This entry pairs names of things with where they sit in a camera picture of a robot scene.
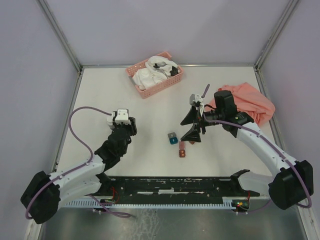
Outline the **teal pill box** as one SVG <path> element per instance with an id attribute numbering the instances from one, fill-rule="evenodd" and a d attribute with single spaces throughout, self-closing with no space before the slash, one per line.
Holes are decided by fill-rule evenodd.
<path id="1" fill-rule="evenodd" d="M 170 137 L 169 142 L 171 145 L 177 144 L 179 142 L 177 137 Z"/>

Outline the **grey pill box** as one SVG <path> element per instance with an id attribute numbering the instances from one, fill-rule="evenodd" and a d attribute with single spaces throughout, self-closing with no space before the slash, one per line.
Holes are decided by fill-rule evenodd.
<path id="1" fill-rule="evenodd" d="M 167 135 L 168 135 L 168 138 L 169 138 L 169 139 L 176 137 L 176 133 L 175 133 L 175 132 L 170 132 L 170 133 L 168 133 Z"/>

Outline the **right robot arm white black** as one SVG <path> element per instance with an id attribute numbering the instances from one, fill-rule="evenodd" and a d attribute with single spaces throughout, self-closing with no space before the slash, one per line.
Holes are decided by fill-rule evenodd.
<path id="1" fill-rule="evenodd" d="M 266 176 L 244 170 L 229 183 L 231 193 L 240 196 L 246 191 L 254 191 L 269 196 L 282 210 L 293 205 L 311 208 L 314 193 L 312 165 L 307 160 L 298 161 L 273 144 L 252 117 L 238 111 L 231 91 L 215 92 L 215 106 L 210 111 L 205 111 L 204 100 L 204 94 L 190 95 L 191 108 L 180 124 L 192 127 L 181 141 L 199 143 L 207 127 L 222 125 L 225 131 L 250 148 L 271 173 Z"/>

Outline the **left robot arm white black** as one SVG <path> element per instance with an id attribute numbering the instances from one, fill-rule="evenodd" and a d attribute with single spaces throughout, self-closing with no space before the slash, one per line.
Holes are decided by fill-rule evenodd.
<path id="1" fill-rule="evenodd" d="M 106 195 L 111 183 L 105 172 L 120 162 L 136 134 L 134 117 L 123 122 L 114 119 L 111 134 L 90 153 L 89 160 L 49 174 L 44 171 L 36 173 L 20 198 L 26 209 L 25 217 L 42 224 L 73 200 L 95 193 Z"/>

